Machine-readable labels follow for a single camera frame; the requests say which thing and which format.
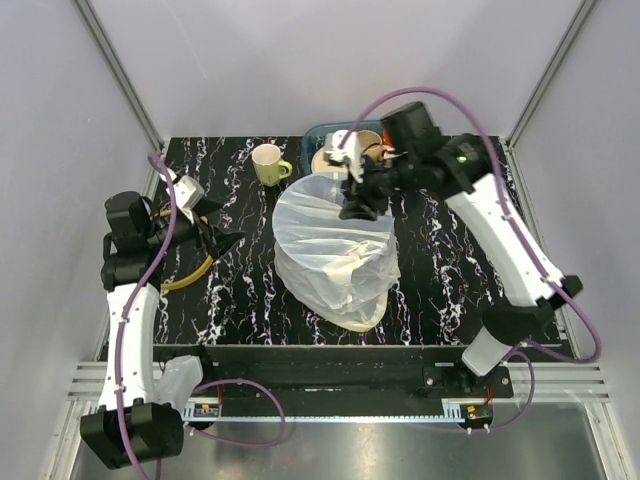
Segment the cream translucent trash bag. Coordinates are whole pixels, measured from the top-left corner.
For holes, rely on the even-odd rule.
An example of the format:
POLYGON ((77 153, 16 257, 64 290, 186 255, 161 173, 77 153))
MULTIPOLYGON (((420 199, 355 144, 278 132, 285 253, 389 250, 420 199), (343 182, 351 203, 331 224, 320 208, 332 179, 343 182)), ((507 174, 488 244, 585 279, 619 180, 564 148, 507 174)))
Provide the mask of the cream translucent trash bag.
POLYGON ((272 214, 274 264, 287 290, 326 321, 363 333, 375 327, 399 281, 389 202, 375 221, 342 220, 344 173, 311 174, 292 183, 272 214))

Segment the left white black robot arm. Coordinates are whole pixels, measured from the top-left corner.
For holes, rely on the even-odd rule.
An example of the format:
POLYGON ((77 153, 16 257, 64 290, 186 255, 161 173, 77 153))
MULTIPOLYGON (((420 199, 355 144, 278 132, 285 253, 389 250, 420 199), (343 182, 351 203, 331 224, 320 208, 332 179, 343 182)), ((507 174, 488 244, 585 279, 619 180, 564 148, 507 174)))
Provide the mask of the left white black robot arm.
POLYGON ((110 230, 103 239, 101 280, 110 316, 107 371, 97 410, 82 417, 80 434, 111 470, 178 455, 189 397, 215 386, 216 372, 203 348, 169 360, 156 377, 153 327, 168 249, 194 242, 217 260, 243 238, 240 231, 214 224, 211 216, 222 206, 202 198, 162 215, 134 191, 105 202, 110 230))

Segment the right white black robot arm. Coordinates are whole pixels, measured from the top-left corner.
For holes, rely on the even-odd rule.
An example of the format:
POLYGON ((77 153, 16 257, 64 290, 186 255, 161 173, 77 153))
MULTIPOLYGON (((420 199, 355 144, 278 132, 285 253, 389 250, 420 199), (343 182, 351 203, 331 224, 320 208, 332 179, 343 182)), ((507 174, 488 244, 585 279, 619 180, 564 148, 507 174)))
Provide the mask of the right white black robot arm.
POLYGON ((425 189, 443 200, 471 231, 498 274, 507 299, 482 315, 482 327, 462 354, 454 384, 476 396, 489 373, 516 346, 543 330, 556 310, 581 292, 576 275, 565 275, 535 243, 511 200, 497 188, 499 169, 490 165, 480 136, 443 135, 425 105, 409 103, 383 117, 391 140, 389 158, 375 161, 351 133, 333 140, 329 159, 348 170, 343 183, 344 219, 375 220, 389 197, 425 189))

